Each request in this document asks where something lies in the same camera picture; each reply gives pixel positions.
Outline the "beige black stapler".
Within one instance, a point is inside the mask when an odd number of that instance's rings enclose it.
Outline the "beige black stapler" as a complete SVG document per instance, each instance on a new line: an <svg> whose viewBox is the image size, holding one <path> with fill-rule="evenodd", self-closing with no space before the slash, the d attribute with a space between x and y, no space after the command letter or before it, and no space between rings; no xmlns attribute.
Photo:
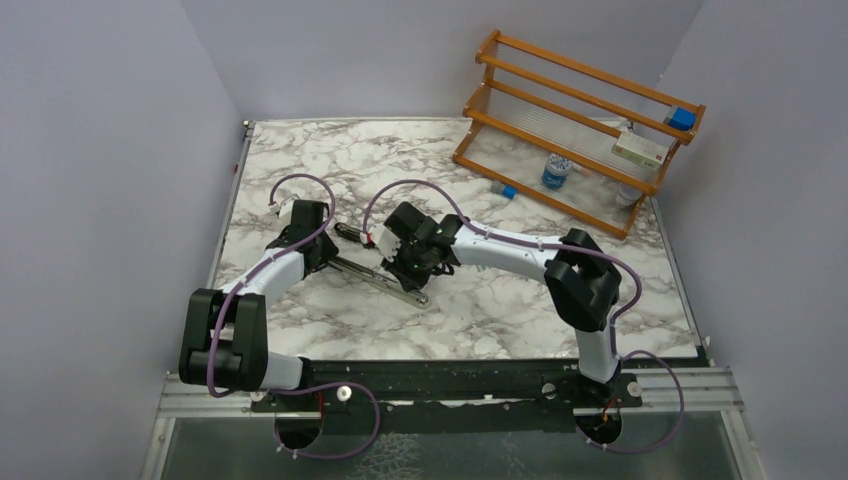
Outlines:
<svg viewBox="0 0 848 480"><path fill-rule="evenodd" d="M352 275L371 287L416 308L426 309L430 306L430 299L427 294L418 290L405 291L398 280L377 270L347 260L339 255L329 261L329 266L337 271Z"/></svg>

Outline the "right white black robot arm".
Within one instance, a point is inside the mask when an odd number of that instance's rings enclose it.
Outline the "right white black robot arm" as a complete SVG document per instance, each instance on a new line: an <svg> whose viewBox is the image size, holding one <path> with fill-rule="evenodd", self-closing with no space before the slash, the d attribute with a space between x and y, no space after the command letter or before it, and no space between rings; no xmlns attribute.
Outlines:
<svg viewBox="0 0 848 480"><path fill-rule="evenodd" d="M622 275L587 232L572 228L561 237L520 235L459 214L435 221L403 202L368 236L383 267L407 291L459 266L493 268L545 285L556 313L575 331L579 398L600 407L616 395L620 361L610 317Z"/></svg>

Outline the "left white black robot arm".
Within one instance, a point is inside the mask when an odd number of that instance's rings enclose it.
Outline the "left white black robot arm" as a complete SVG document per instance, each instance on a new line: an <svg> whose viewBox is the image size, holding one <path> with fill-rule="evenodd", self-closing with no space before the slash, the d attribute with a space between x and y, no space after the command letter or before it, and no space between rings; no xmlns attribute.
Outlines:
<svg viewBox="0 0 848 480"><path fill-rule="evenodd" d="M298 411L313 401L307 361L274 354L268 345L268 314L291 288L321 271L338 255L326 233L332 206L296 200L283 214L285 226L259 262L219 289L199 288L188 300L178 374L185 384L212 395L276 390L285 407Z"/></svg>

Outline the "blue white cup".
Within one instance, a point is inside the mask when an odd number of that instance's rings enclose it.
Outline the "blue white cup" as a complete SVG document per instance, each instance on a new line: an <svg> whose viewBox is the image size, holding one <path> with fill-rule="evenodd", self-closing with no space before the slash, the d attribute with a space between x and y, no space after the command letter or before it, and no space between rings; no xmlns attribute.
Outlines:
<svg viewBox="0 0 848 480"><path fill-rule="evenodd" d="M551 190L561 189L572 171L573 162L562 155L551 153L541 176L542 185Z"/></svg>

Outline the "orange wooden shelf rack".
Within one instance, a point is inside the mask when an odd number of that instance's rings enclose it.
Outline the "orange wooden shelf rack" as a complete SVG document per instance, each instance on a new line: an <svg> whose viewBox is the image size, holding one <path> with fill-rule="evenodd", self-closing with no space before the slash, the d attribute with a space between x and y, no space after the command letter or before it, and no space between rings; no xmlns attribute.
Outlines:
<svg viewBox="0 0 848 480"><path fill-rule="evenodd" d="M463 107L471 124L454 162L619 239L658 193L677 151L695 139L707 110L499 30L474 60L483 77ZM664 123L672 106L697 115L691 131ZM622 131L668 148L663 166L651 171L612 154ZM541 182L551 153L573 162L559 190ZM619 207L619 184L641 190L642 197Z"/></svg>

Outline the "white bottle behind rack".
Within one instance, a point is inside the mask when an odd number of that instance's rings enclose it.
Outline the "white bottle behind rack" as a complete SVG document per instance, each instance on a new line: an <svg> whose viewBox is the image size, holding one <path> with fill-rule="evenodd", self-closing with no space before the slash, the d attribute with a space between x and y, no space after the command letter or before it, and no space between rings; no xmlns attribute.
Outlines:
<svg viewBox="0 0 848 480"><path fill-rule="evenodd" d="M627 184L619 184L615 202L621 208L628 208L635 204L643 195L643 192Z"/></svg>

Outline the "white red carton box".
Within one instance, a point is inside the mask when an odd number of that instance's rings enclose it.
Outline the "white red carton box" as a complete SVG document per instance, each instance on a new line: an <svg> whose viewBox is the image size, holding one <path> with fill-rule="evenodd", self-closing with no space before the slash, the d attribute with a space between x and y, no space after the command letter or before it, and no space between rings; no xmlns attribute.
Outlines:
<svg viewBox="0 0 848 480"><path fill-rule="evenodd" d="M651 171L659 170L668 155L668 148L631 131L622 131L611 153Z"/></svg>

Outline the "blue cube on shelf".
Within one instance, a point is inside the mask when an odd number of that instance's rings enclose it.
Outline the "blue cube on shelf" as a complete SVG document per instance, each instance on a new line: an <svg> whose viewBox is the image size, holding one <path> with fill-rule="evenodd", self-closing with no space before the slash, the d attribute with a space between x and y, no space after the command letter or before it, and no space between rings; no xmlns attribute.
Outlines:
<svg viewBox="0 0 848 480"><path fill-rule="evenodd" d="M697 115L683 107L672 106L664 120L664 123L680 131L691 131L697 120Z"/></svg>

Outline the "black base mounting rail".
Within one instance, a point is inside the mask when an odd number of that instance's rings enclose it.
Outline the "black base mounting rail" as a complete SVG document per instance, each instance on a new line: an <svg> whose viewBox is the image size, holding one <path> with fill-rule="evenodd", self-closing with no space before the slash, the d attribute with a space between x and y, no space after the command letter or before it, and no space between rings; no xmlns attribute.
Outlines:
<svg viewBox="0 0 848 480"><path fill-rule="evenodd" d="M308 386L317 394L267 393L253 413L290 430L327 435L542 431L571 434L602 414L639 407L637 378L621 373L605 386L583 379L574 360L316 361Z"/></svg>

